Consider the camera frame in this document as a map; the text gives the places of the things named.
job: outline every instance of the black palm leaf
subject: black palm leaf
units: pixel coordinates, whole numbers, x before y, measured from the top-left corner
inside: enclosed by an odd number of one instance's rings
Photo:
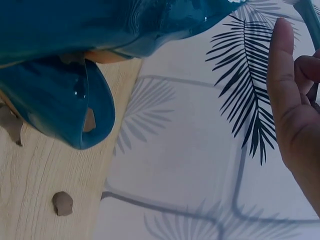
[[[314,7],[314,10],[315,10],[316,15],[317,15],[318,18],[320,19],[320,8],[319,8],[318,6],[316,6],[316,5],[313,5],[313,7]]]
[[[232,15],[248,22],[261,22],[268,28],[274,27],[277,18],[285,18],[291,23],[296,40],[299,40],[298,36],[301,35],[295,27],[294,21],[304,22],[301,17],[283,13],[280,2],[274,2],[274,0],[247,0]]]
[[[221,115],[228,113],[234,137],[247,128],[242,147],[251,137],[250,154],[254,157],[259,147],[262,165],[266,161],[266,144],[274,149],[272,141],[276,141],[266,86],[272,29],[262,22],[230,17],[233,21],[224,24],[229,31],[212,37],[214,45],[207,53],[211,57],[206,62],[214,61],[213,72],[225,70],[215,83],[224,85],[219,97],[227,96]]]

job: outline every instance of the brown clay chip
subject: brown clay chip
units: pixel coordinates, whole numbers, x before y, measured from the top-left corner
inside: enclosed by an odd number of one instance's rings
[[[57,192],[53,195],[52,204],[54,211],[58,216],[68,216],[73,212],[72,207],[74,205],[74,200],[64,191]]]
[[[12,114],[7,105],[3,103],[0,104],[0,126],[7,131],[11,140],[20,147],[22,147],[21,128],[23,123],[22,119]]]
[[[91,108],[88,108],[84,120],[83,131],[85,133],[90,132],[92,129],[96,128],[96,120],[94,111]]]

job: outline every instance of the wood grain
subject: wood grain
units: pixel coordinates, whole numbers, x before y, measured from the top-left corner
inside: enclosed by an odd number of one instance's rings
[[[116,123],[99,145],[78,151],[24,126],[23,147],[0,129],[0,240],[90,240],[103,184],[141,66],[134,59],[100,65],[110,85]],[[65,191],[73,214],[57,216],[51,199]]]

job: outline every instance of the teal ceramic object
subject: teal ceramic object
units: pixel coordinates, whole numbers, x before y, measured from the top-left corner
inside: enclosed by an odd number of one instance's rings
[[[87,149],[110,133],[115,107],[90,61],[58,55],[108,50],[144,58],[171,40],[206,31],[244,0],[12,0],[0,3],[0,89],[20,115],[47,136]],[[83,132],[87,109],[96,128]]]

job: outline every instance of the finger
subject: finger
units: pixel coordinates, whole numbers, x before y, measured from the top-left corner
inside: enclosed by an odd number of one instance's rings
[[[300,56],[294,61],[294,79],[300,93],[306,95],[314,83],[320,82],[320,59]]]
[[[85,58],[99,64],[112,64],[126,60],[124,57],[119,56],[111,51],[88,51],[85,53]]]
[[[293,51],[293,28],[285,19],[279,18],[273,29],[267,71],[267,91],[276,124],[302,104],[295,82]]]

